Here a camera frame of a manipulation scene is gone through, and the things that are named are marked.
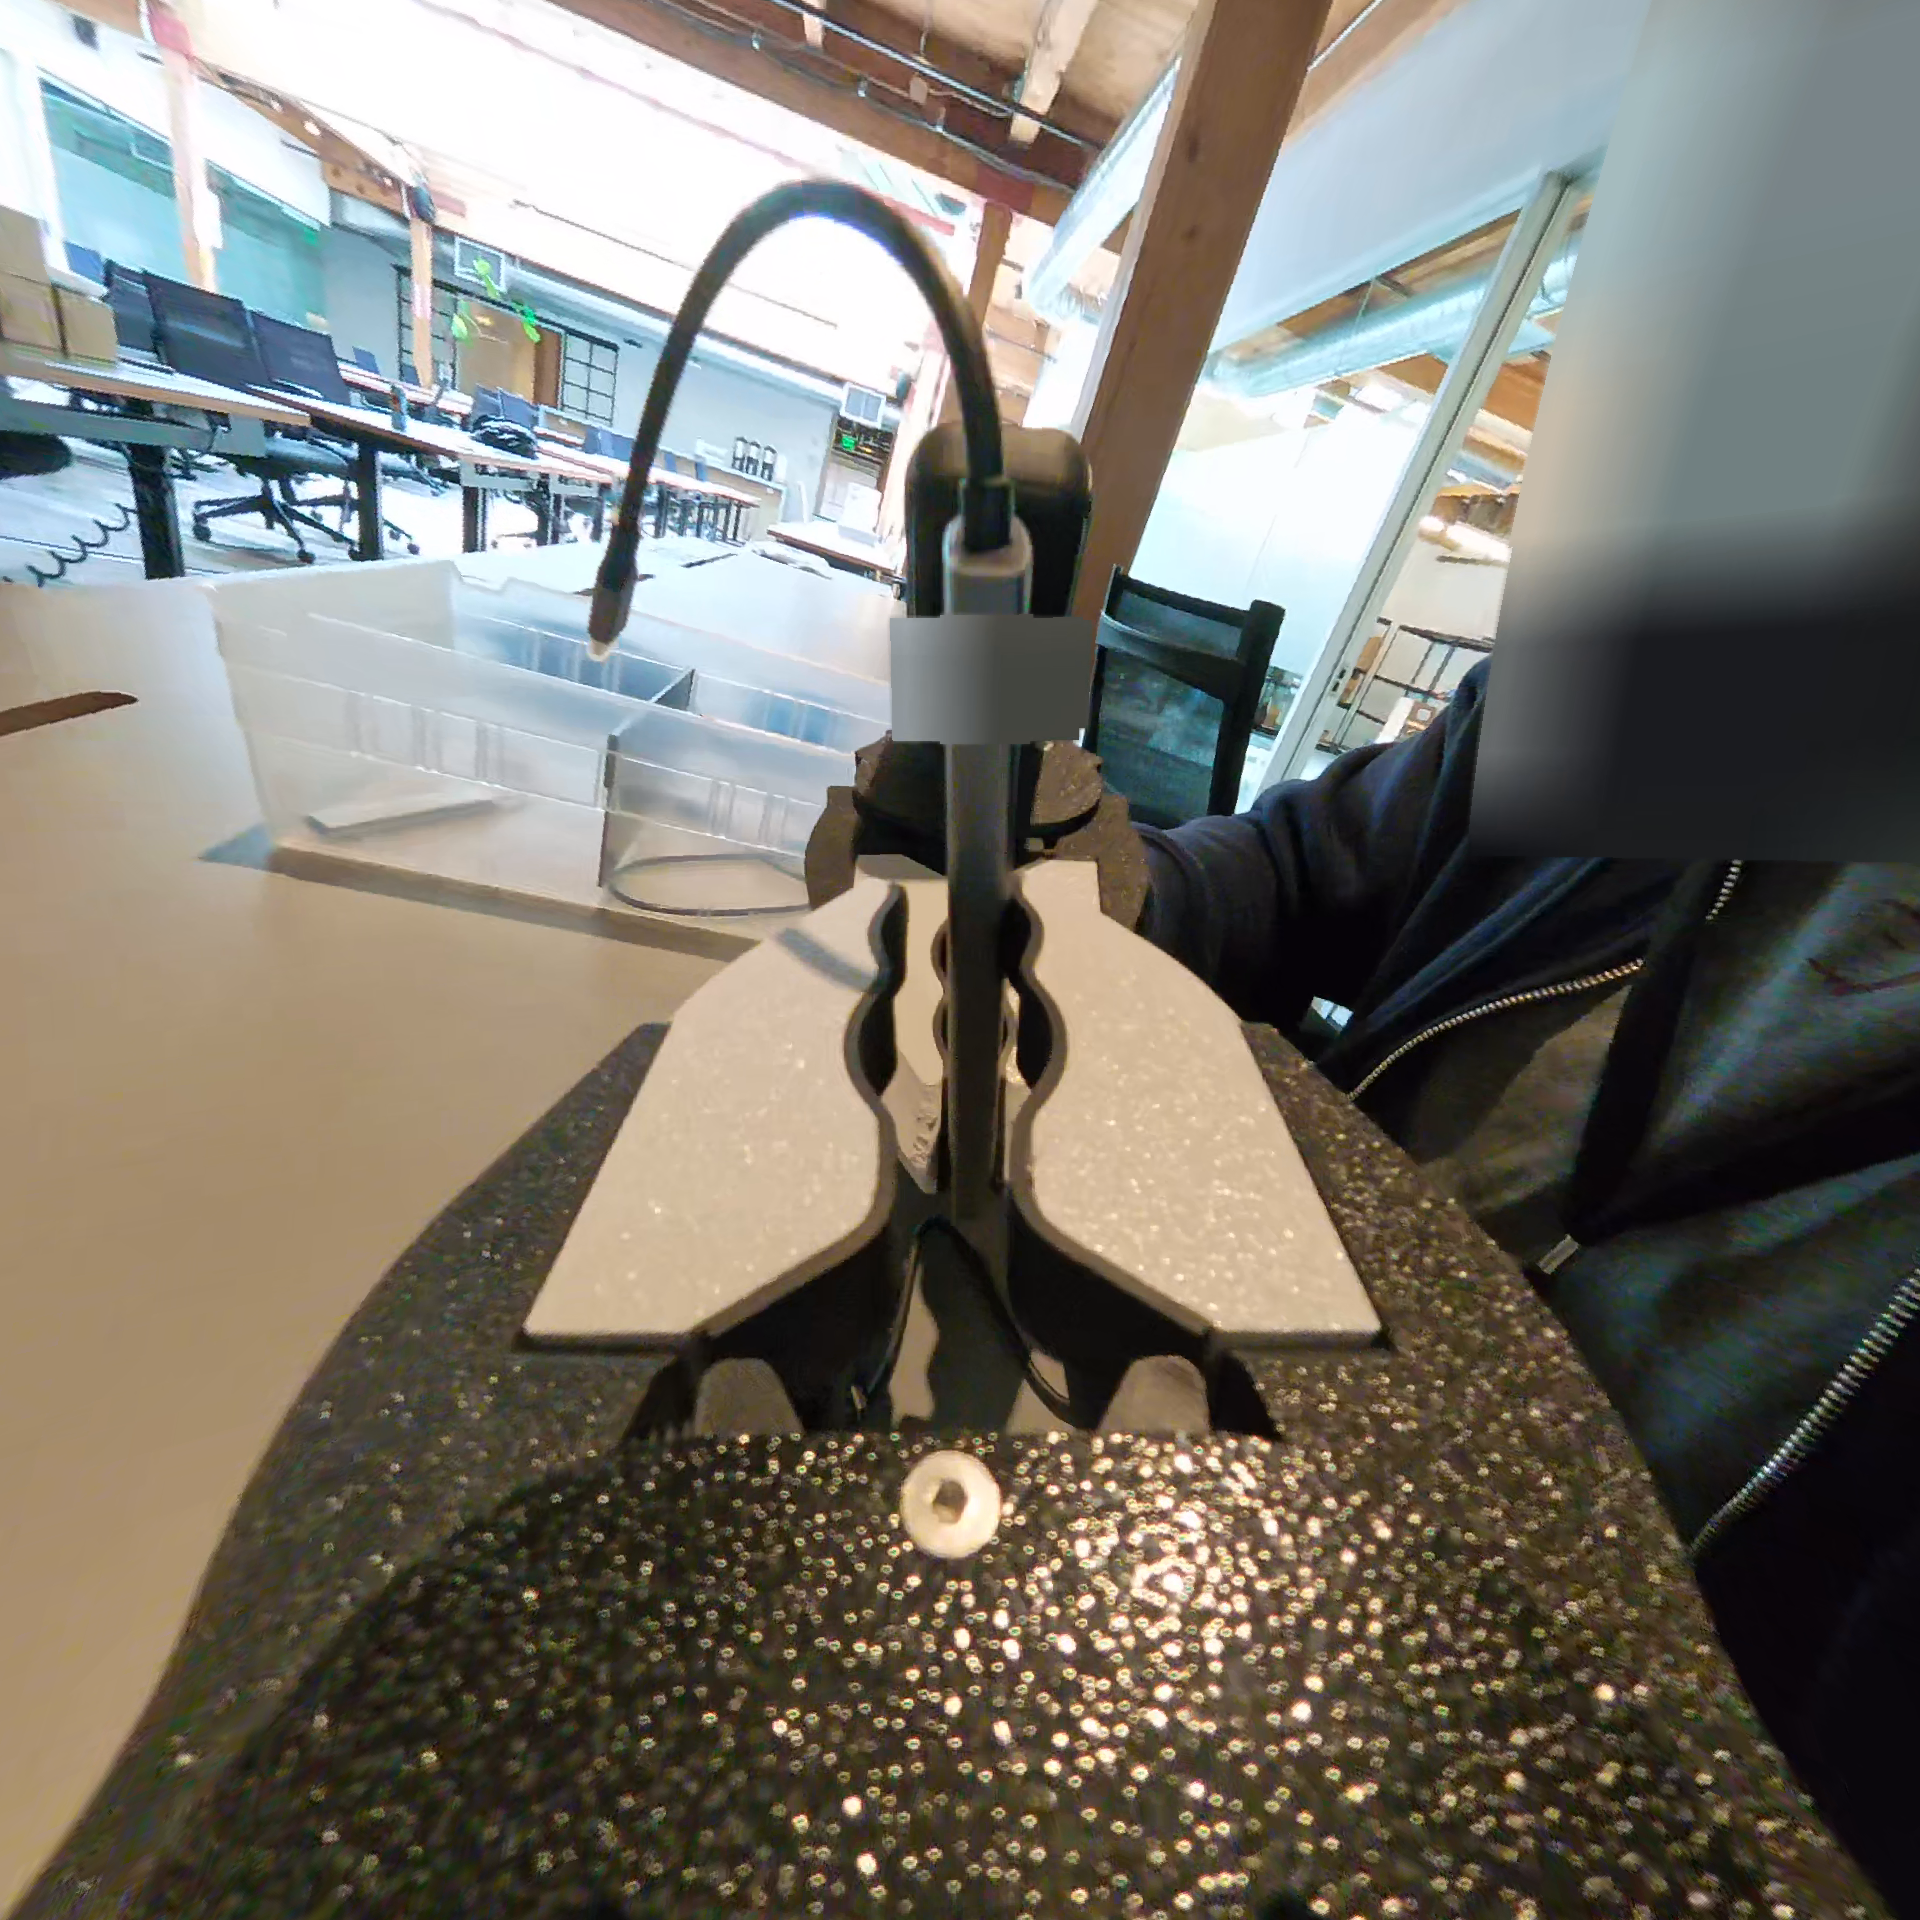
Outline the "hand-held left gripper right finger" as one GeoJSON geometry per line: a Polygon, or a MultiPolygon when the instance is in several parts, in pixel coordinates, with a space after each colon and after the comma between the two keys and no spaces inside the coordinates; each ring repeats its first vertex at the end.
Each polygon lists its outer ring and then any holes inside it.
{"type": "Polygon", "coordinates": [[[1366,1287],[1230,1007],[1102,916],[1016,880],[1016,1033],[1049,1033],[1004,1135],[1006,1297],[1096,1424],[1138,1361],[1186,1361],[1216,1419],[1254,1364],[1382,1348],[1366,1287]]]}

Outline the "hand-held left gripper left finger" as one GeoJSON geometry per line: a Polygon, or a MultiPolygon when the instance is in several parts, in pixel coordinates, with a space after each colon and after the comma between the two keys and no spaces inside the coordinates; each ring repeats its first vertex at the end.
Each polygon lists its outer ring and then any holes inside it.
{"type": "Polygon", "coordinates": [[[522,1342],[763,1361],[807,1424],[851,1424],[900,1315],[894,996],[907,898],[860,878],[679,1009],[522,1342]]]}

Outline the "grey usb hub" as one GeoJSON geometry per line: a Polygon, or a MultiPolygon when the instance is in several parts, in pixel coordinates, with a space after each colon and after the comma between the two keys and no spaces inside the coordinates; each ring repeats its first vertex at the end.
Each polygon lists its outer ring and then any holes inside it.
{"type": "Polygon", "coordinates": [[[1018,523],[1006,473],[1001,422],[978,323],[954,276],[912,223],[855,184],[803,178],[782,184],[740,210],[707,252],[665,336],[634,435],[616,528],[594,576],[591,649],[604,659],[628,625],[640,539],[640,503],[672,401],[715,300],[734,272],[774,233],[818,219],[875,242],[914,283],[950,351],[966,433],[959,520],[945,535],[945,602],[935,617],[911,622],[912,690],[934,690],[926,666],[951,670],[950,714],[906,720],[896,736],[945,746],[945,1139],[950,1211],[982,1226],[992,1214],[1001,1159],[1001,920],[1012,892],[1018,746],[966,742],[960,703],[983,705],[986,647],[967,641],[967,622],[1022,617],[1028,610],[1033,546],[1018,523]]]}
{"type": "Polygon", "coordinates": [[[463,820],[494,807],[496,799],[489,792],[424,792],[316,807],[305,824],[324,836],[345,839],[463,820]]]}

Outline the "clear plastic organizer box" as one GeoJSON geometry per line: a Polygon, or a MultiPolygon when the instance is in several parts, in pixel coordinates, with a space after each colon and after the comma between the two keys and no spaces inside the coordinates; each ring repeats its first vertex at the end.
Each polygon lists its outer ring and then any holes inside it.
{"type": "Polygon", "coordinates": [[[646,568],[588,641],[596,548],[231,576],[203,591],[278,851],[626,922],[731,959],[804,916],[831,792],[890,714],[890,592],[756,555],[646,568]],[[334,839],[345,801],[487,792],[334,839]]]}

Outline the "metal shelf rack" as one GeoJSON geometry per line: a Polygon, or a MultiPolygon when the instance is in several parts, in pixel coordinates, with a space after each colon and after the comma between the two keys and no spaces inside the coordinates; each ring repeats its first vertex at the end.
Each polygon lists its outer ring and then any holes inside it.
{"type": "Polygon", "coordinates": [[[1419,630],[1382,615],[1353,664],[1353,722],[1382,729],[1402,703],[1450,703],[1473,666],[1494,649],[1496,642],[1481,635],[1419,630]]]}

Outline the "person's torso in zip jacket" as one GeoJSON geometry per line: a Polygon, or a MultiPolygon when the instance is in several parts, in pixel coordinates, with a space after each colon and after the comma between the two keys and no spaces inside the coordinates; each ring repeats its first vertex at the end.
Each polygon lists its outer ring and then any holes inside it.
{"type": "Polygon", "coordinates": [[[1918,1884],[1918,878],[1758,863],[1612,983],[1512,992],[1353,1096],[1617,1407],[1777,1747],[1918,1884]]]}

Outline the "wood top office desk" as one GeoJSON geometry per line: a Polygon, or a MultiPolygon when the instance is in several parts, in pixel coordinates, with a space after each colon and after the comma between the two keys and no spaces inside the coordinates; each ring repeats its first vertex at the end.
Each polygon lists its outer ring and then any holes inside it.
{"type": "Polygon", "coordinates": [[[539,543],[555,545],[566,522],[566,502],[584,497],[593,511],[593,526],[602,528],[608,503],[617,498],[628,478],[625,465],[588,460],[584,452],[550,448],[522,457],[452,426],[396,423],[380,411],[316,395],[281,394],[280,401],[292,407],[311,431],[352,447],[350,555],[360,563],[377,563],[387,555],[380,470],[384,452],[418,456],[455,473],[463,497],[463,552],[466,555],[489,552],[491,495],[528,492],[537,507],[539,543]]]}

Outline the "black office chair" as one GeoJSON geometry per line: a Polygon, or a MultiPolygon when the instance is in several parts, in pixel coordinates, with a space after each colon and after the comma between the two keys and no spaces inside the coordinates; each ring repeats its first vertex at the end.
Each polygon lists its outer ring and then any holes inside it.
{"type": "MultiPolygon", "coordinates": [[[[182,375],[251,394],[270,384],[270,374],[257,346],[249,311],[226,296],[211,292],[178,279],[147,272],[153,335],[163,363],[182,375]]],[[[270,426],[265,450],[231,460],[231,467],[257,482],[251,497],[203,498],[191,512],[194,537],[207,543],[217,520],[258,518],[281,528],[295,545],[297,561],[314,555],[302,528],[324,531],[322,522],[299,507],[295,480],[308,475],[345,478],[343,462],[306,431],[270,426]]]]}

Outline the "long wood top desk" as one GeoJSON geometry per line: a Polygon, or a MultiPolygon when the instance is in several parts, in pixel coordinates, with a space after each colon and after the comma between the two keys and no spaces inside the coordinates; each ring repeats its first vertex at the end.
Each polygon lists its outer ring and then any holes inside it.
{"type": "Polygon", "coordinates": [[[6,392],[3,428],[44,441],[120,448],[132,487],[135,528],[150,580],[186,576],[169,452],[260,457],[270,428],[306,431],[308,409],[166,369],[71,363],[3,346],[3,378],[65,394],[62,403],[6,392]]]}

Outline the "row of cardboard boxes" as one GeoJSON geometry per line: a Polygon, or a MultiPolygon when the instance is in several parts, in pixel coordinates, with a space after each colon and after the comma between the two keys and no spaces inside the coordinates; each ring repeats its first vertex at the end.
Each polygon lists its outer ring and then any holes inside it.
{"type": "Polygon", "coordinates": [[[120,355],[112,310],[91,283],[55,271],[41,224],[3,207],[3,342],[108,366],[120,355]]]}

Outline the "wooden post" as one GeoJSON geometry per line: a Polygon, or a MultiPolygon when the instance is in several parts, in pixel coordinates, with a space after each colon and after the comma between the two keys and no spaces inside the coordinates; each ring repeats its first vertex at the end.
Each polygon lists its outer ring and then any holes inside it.
{"type": "Polygon", "coordinates": [[[1330,2],[1208,2],[1102,311],[1071,433],[1092,515],[1073,612],[1132,568],[1330,2]]]}

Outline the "silver air duct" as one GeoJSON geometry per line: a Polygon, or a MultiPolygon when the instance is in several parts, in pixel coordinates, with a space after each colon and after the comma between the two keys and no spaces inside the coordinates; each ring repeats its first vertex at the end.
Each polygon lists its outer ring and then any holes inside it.
{"type": "Polygon", "coordinates": [[[1374,307],[1310,338],[1244,358],[1216,352],[1208,361],[1202,384],[1254,401],[1322,386],[1419,355],[1450,361],[1468,342],[1494,283],[1494,274],[1459,279],[1404,305],[1374,307]]]}

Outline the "white glass partition frame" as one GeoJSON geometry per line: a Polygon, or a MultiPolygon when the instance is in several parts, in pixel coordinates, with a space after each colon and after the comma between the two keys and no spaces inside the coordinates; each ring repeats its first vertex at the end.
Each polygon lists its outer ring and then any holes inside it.
{"type": "Polygon", "coordinates": [[[1519,214],[1479,290],[1457,300],[1468,324],[1451,358],[1443,359],[1439,390],[1410,443],[1404,471],[1356,568],[1312,680],[1303,687],[1300,729],[1286,760],[1289,772],[1300,772],[1316,754],[1340,753],[1348,743],[1362,690],[1356,690],[1346,706],[1337,698],[1348,687],[1366,642],[1382,627],[1385,600],[1402,580],[1408,555],[1419,543],[1423,522],[1439,512],[1450,489],[1479,486],[1468,441],[1519,336],[1534,324],[1531,310],[1543,297],[1543,289],[1555,279],[1570,281],[1570,272],[1556,265],[1569,254],[1569,235],[1579,210],[1594,196],[1598,169],[1601,160],[1592,159],[1575,169],[1545,174],[1519,214]]]}

